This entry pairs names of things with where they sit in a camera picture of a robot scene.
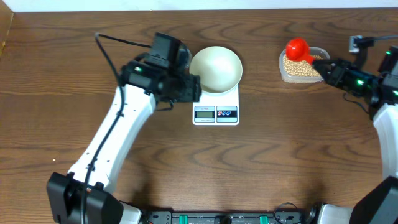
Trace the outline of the red measuring scoop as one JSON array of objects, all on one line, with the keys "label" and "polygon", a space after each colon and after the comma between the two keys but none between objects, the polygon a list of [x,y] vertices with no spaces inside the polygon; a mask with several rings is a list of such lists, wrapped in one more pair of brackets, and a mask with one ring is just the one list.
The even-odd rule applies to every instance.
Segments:
[{"label": "red measuring scoop", "polygon": [[303,38],[294,38],[290,40],[285,47],[285,54],[287,58],[294,62],[306,61],[310,65],[315,60],[310,55],[310,48]]}]

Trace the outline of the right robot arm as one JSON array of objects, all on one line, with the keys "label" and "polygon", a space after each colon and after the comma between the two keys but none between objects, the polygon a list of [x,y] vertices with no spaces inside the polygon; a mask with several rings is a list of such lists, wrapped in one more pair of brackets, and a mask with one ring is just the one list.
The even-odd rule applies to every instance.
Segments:
[{"label": "right robot arm", "polygon": [[347,60],[315,60],[324,81],[364,98],[381,148],[383,181],[353,208],[324,204],[317,223],[397,223],[397,47],[386,52],[375,76]]}]

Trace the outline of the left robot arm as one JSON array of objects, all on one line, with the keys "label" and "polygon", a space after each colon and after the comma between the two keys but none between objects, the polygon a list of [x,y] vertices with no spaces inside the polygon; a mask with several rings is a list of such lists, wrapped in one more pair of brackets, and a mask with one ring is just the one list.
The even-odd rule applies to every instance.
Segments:
[{"label": "left robot arm", "polygon": [[55,223],[139,223],[142,212],[113,196],[119,172],[137,134],[165,102],[193,103],[200,77],[187,72],[192,55],[179,39],[156,33],[149,52],[117,70],[98,44],[116,79],[112,105],[89,146],[67,174],[54,172],[47,195]]}]

